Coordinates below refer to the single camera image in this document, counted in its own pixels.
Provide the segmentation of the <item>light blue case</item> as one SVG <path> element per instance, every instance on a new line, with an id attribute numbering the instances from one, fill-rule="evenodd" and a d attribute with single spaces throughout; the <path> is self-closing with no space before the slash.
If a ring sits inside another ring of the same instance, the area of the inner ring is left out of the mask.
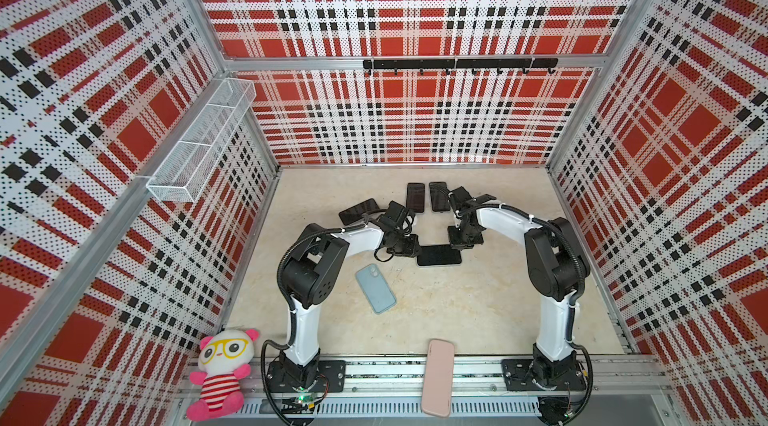
<path id="1" fill-rule="evenodd" d="M 375 314 L 382 314 L 396 305 L 396 297 L 376 264 L 358 270 L 355 278 Z"/>

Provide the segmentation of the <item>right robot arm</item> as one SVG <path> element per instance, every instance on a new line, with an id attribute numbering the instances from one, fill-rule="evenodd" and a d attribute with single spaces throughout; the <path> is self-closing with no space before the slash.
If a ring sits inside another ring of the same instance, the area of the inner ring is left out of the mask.
<path id="1" fill-rule="evenodd" d="M 456 218 L 449 228 L 452 248 L 465 250 L 483 244 L 486 230 L 524 247 L 528 277 L 541 299 L 534 354 L 550 364 L 571 357 L 578 301 L 590 275 L 571 224 L 563 218 L 539 218 L 498 202 L 492 195 L 473 197 L 463 187 L 446 196 Z"/>

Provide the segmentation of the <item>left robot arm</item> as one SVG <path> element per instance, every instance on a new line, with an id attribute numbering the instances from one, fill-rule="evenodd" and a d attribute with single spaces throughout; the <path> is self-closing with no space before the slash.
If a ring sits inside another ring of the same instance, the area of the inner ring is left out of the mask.
<path id="1" fill-rule="evenodd" d="M 305 368 L 320 354 L 321 304 L 331 295 L 344 261 L 381 251 L 392 257 L 418 256 L 413 233 L 416 213 L 392 201 L 384 210 L 362 212 L 348 225 L 307 225 L 281 258 L 277 286 L 288 306 L 288 336 L 280 347 L 287 360 Z"/>

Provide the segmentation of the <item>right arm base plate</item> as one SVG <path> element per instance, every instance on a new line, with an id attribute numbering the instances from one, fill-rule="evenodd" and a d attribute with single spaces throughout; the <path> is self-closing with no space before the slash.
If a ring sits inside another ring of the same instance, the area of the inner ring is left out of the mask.
<path id="1" fill-rule="evenodd" d="M 508 391 L 585 392 L 586 379 L 577 359 L 505 359 L 502 376 Z"/>

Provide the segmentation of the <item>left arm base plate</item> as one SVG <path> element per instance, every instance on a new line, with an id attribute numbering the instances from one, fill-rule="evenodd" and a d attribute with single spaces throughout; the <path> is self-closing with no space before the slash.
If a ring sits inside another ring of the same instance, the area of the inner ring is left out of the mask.
<path id="1" fill-rule="evenodd" d="M 342 392 L 346 366 L 343 360 L 313 360 L 307 366 L 299 366 L 280 357 L 268 366 L 267 386 L 272 393 Z"/>

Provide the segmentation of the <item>black phone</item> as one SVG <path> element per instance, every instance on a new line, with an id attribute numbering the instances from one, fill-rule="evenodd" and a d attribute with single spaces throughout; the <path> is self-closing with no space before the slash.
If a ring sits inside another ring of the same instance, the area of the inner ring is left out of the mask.
<path id="1" fill-rule="evenodd" d="M 417 256 L 419 267 L 453 266 L 461 263 L 461 251 L 449 244 L 422 246 Z"/>
<path id="2" fill-rule="evenodd" d="M 342 210 L 338 213 L 338 217 L 344 226 L 348 226 L 360 221 L 365 214 L 375 213 L 378 210 L 379 205 L 376 200 L 369 198 Z"/>
<path id="3" fill-rule="evenodd" d="M 433 212 L 448 212 L 451 210 L 450 190 L 447 183 L 435 181 L 429 183 L 430 204 Z"/>
<path id="4" fill-rule="evenodd" d="M 416 214 L 422 214 L 425 211 L 425 193 L 424 183 L 409 182 L 406 187 L 406 207 Z"/>

